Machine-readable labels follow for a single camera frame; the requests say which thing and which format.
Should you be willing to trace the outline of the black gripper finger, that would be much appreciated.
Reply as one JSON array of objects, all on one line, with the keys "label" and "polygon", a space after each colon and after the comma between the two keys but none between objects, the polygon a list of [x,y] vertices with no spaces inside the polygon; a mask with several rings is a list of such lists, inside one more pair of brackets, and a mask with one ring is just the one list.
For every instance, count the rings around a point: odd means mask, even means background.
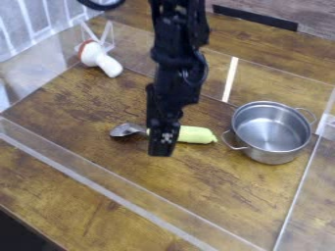
[{"label": "black gripper finger", "polygon": [[181,123],[164,123],[152,120],[150,127],[148,154],[156,157],[170,157],[179,137]]},{"label": "black gripper finger", "polygon": [[146,87],[147,91],[147,128],[152,129],[155,127],[156,122],[156,101],[155,101],[155,87],[154,84],[150,83]]}]

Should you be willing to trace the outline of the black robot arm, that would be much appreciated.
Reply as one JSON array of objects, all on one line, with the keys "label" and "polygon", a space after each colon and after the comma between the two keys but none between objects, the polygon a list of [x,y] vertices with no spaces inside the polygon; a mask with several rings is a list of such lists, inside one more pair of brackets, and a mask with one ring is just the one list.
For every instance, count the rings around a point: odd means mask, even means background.
[{"label": "black robot arm", "polygon": [[181,132],[183,107],[199,102],[209,64],[199,48],[210,42],[205,0],[150,0],[156,63],[147,85],[148,154],[170,157]]}]

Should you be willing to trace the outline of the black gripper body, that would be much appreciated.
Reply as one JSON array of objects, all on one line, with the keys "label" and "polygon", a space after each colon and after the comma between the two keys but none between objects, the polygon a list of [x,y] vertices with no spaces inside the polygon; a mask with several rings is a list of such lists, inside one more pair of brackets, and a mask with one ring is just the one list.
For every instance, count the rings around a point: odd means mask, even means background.
[{"label": "black gripper body", "polygon": [[199,102],[202,85],[209,75],[209,64],[199,51],[193,52],[190,67],[158,64],[155,81],[156,120],[178,122],[185,106]]}]

